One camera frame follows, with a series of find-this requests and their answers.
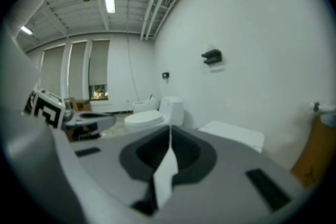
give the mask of wall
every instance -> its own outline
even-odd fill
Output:
[[[132,102],[146,99],[150,93],[158,94],[154,69],[154,46],[151,41],[141,41],[138,35],[129,36],[130,58],[134,74],[135,91],[130,62],[126,34],[92,34],[71,37],[66,40],[58,40],[43,45],[26,55],[32,60],[35,67],[40,69],[43,51],[60,44],[66,44],[61,66],[61,95],[69,97],[67,87],[67,71],[69,66],[69,53],[73,42],[87,40],[83,69],[83,96],[88,99],[88,63],[91,40],[110,39],[108,56],[108,91],[109,100],[91,101],[93,111],[115,112],[132,109]]]
[[[219,120],[264,133],[264,154],[290,169],[309,136],[308,104],[336,102],[324,1],[180,0],[155,40],[161,95],[183,99],[188,127]],[[201,57],[208,44],[224,56],[213,69]]]

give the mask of cord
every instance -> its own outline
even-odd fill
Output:
[[[133,81],[134,90],[135,90],[135,93],[136,93],[136,98],[138,99],[138,101],[140,101],[140,99],[139,99],[139,95],[138,95],[137,86],[135,85],[135,79],[134,79],[133,68],[132,68],[132,61],[131,61],[131,53],[130,53],[130,39],[129,39],[129,30],[128,30],[129,4],[130,4],[130,0],[127,0],[126,28],[127,28],[128,61],[129,61],[129,63],[130,63],[131,76],[132,76],[132,81]]]

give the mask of roller shade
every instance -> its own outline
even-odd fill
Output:
[[[109,40],[93,41],[89,65],[89,85],[107,84]]]
[[[69,64],[69,96],[83,99],[83,65],[85,42],[73,43]]]
[[[64,45],[45,50],[42,62],[41,87],[61,96],[61,64]]]

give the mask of toilet lid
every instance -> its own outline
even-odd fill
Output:
[[[150,110],[128,116],[125,119],[125,123],[128,125],[143,126],[158,124],[160,122],[163,122],[163,120],[164,117],[159,111]]]

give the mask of ceiling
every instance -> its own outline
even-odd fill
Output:
[[[104,0],[45,0],[27,23],[32,36],[20,32],[23,51],[66,37],[89,33],[139,34],[154,38],[176,0],[115,0],[114,14]]]

